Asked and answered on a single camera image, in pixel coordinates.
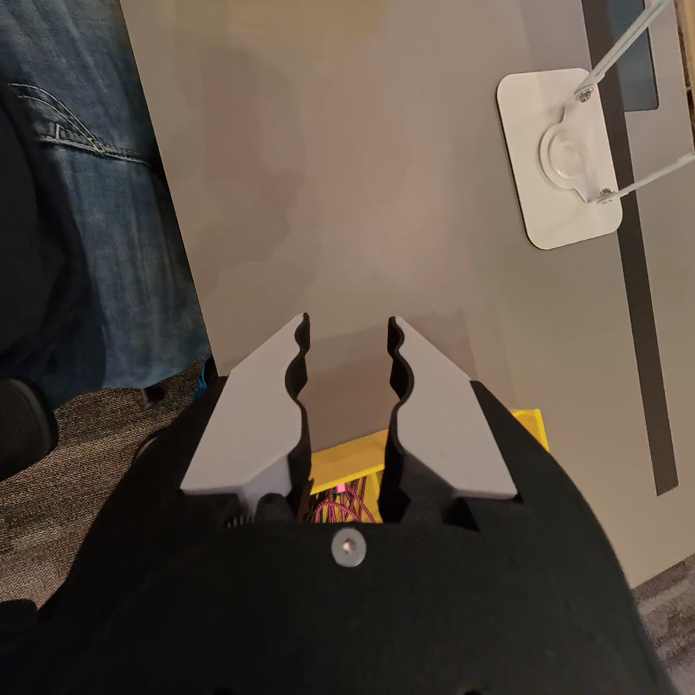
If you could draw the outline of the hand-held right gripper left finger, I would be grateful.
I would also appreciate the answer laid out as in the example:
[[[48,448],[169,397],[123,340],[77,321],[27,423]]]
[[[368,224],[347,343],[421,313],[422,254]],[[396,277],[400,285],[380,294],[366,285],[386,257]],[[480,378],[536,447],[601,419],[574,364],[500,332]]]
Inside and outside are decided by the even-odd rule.
[[[310,342],[309,316],[298,314],[232,369],[181,482],[184,494],[234,494],[252,514],[275,494],[300,515],[311,442],[298,397]]]

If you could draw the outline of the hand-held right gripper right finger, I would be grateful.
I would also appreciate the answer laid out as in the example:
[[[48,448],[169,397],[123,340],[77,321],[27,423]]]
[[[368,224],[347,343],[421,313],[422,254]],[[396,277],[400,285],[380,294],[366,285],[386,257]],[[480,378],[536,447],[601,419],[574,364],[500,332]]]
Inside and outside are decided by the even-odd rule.
[[[379,491],[385,523],[463,523],[467,499],[517,497],[471,378],[402,317],[388,319],[390,415]]]

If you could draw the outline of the yellow plastic bin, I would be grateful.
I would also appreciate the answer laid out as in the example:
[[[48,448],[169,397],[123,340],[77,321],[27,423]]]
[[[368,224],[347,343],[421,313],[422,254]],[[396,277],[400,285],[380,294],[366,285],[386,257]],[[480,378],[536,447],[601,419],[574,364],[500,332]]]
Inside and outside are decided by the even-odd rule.
[[[308,496],[302,500],[298,520],[309,523],[383,523],[379,513],[379,491],[387,433],[388,428],[311,454]],[[496,442],[502,453],[505,443],[502,439],[496,439]],[[511,463],[506,465],[511,474]],[[475,519],[467,521],[471,515],[467,503],[468,500],[468,515],[463,523],[442,524],[473,529]]]

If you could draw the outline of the black chair caster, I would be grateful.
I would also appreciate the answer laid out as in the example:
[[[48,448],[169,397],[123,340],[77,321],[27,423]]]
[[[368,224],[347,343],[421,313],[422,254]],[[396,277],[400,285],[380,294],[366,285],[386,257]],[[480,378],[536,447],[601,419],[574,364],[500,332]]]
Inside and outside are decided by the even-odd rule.
[[[1,481],[25,471],[58,444],[58,424],[46,399],[31,383],[1,379]]]

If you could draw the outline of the person's blue jeans leg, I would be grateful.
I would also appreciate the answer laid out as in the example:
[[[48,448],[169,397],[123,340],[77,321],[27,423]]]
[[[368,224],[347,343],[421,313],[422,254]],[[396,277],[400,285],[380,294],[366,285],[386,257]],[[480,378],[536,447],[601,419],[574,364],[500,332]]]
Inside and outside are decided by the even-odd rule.
[[[79,233],[87,305],[43,378],[53,407],[148,388],[210,351],[119,1],[2,1],[1,81]]]

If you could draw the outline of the dark screen panel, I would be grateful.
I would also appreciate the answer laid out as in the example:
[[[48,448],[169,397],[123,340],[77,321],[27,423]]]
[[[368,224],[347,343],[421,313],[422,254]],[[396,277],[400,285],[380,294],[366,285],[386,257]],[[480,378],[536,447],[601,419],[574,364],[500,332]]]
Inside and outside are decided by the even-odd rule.
[[[645,1],[607,1],[607,21],[613,43],[645,10]],[[656,110],[659,106],[656,75],[648,30],[616,63],[625,112]]]

